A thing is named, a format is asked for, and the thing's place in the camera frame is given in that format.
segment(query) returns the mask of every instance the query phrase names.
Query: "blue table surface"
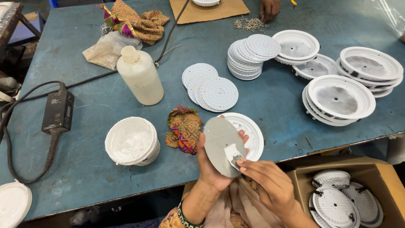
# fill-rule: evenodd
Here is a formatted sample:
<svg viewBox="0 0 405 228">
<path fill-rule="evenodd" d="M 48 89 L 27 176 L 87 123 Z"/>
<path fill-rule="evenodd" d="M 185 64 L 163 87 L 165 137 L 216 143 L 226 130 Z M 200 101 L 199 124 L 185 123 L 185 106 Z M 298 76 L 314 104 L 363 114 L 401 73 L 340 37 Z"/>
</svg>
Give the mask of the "blue table surface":
<svg viewBox="0 0 405 228">
<path fill-rule="evenodd" d="M 256 17 L 260 1 L 244 2 L 251 11 L 246 17 Z M 393 0 L 390 4 L 404 8 L 401 2 Z M 144 44 L 142 49 L 157 59 L 174 23 L 169 1 L 126 3 L 138 13 L 157 9 L 171 18 L 164 26 L 163 38 L 154 46 Z M 82 55 L 100 38 L 102 15 L 94 5 L 52 9 L 21 94 L 50 80 L 69 85 L 109 72 L 86 62 Z M 305 113 L 301 93 L 308 81 L 295 76 L 291 66 L 270 60 L 264 63 L 256 80 L 236 79 L 227 69 L 227 49 L 235 40 L 252 34 L 234 29 L 237 18 L 240 16 L 174 29 L 168 48 L 182 46 L 166 54 L 157 68 L 165 95 L 156 105 L 141 105 L 119 74 L 70 89 L 75 95 L 72 129 L 61 134 L 49 172 L 29 185 L 33 199 L 26 219 L 198 179 L 197 156 L 170 148 L 164 142 L 169 131 L 167 115 L 177 105 L 196 108 L 203 121 L 217 115 L 194 104 L 181 83 L 184 69 L 195 63 L 208 63 L 220 77 L 235 83 L 239 100 L 229 111 L 242 113 L 258 124 L 266 140 L 262 160 L 280 161 L 405 130 L 405 83 L 389 96 L 377 99 L 372 115 L 345 127 L 332 127 Z M 321 44 L 320 53 L 332 59 L 337 59 L 346 47 L 363 46 L 388 53 L 405 65 L 404 43 L 398 41 L 372 1 L 306 0 L 299 2 L 295 10 L 290 1 L 282 1 L 281 13 L 263 30 L 272 36 L 287 29 L 309 32 Z M 44 86 L 32 95 L 56 88 Z M 15 169 L 26 179 L 42 171 L 49 148 L 50 136 L 41 132 L 45 101 L 41 98 L 18 105 L 8 126 Z M 160 154 L 147 166 L 117 166 L 105 152 L 109 129 L 130 116 L 146 118 L 158 132 Z M 6 160 L 6 143 L 2 142 L 0 185 L 13 181 Z"/>
</svg>

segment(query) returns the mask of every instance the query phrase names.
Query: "plastic bottle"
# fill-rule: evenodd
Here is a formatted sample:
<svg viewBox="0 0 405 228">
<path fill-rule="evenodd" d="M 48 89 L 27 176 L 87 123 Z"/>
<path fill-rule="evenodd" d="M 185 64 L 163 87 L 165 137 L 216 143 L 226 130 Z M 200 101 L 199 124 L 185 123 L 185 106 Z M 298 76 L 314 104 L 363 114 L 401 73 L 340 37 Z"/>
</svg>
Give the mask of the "plastic bottle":
<svg viewBox="0 0 405 228">
<path fill-rule="evenodd" d="M 144 105 L 154 105 L 163 98 L 163 86 L 152 57 L 133 46 L 121 50 L 117 70 L 136 99 Z"/>
</svg>

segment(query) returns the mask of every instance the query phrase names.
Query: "bracelet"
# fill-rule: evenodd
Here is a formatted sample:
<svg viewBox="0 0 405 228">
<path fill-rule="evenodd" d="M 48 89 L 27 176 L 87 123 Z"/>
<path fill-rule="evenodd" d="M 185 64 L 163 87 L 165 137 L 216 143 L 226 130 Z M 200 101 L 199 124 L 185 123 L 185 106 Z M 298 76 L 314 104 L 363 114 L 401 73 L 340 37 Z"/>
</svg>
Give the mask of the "bracelet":
<svg viewBox="0 0 405 228">
<path fill-rule="evenodd" d="M 183 201 L 181 201 L 179 203 L 179 206 L 177 207 L 177 214 L 180 218 L 181 224 L 183 224 L 183 226 L 185 228 L 203 228 L 204 222 L 205 222 L 205 218 L 204 220 L 198 224 L 198 225 L 194 225 L 192 223 L 190 223 L 189 221 L 187 221 L 187 219 L 184 217 L 183 215 L 183 209 L 181 208 L 181 205 L 183 204 Z"/>
</svg>

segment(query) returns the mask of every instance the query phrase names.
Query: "pile of screws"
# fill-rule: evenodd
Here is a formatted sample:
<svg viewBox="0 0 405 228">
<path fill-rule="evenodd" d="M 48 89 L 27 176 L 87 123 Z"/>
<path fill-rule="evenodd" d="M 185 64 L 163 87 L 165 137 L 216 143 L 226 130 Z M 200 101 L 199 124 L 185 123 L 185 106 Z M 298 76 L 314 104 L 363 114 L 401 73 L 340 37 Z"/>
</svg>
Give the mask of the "pile of screws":
<svg viewBox="0 0 405 228">
<path fill-rule="evenodd" d="M 259 32 L 264 32 L 260 28 L 268 27 L 268 25 L 263 24 L 263 22 L 258 18 L 247 19 L 247 18 L 244 18 L 243 16 L 242 16 L 242 19 L 236 19 L 233 24 L 235 25 L 234 28 L 242 29 L 242 31 L 244 31 L 246 29 L 247 31 L 251 31 L 251 32 L 256 31 L 256 29 Z"/>
</svg>

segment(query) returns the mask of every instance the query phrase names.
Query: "gray metal disc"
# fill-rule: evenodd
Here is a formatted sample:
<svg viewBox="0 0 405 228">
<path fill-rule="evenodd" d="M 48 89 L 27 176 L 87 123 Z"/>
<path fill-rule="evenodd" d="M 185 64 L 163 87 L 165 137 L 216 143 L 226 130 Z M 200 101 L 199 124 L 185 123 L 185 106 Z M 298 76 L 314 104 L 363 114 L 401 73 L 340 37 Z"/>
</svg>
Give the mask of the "gray metal disc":
<svg viewBox="0 0 405 228">
<path fill-rule="evenodd" d="M 208 158 L 222 175 L 237 177 L 241 174 L 229 163 L 225 148 L 235 144 L 242 157 L 246 157 L 245 146 L 236 128 L 221 117 L 211 118 L 204 127 L 205 150 Z"/>
</svg>

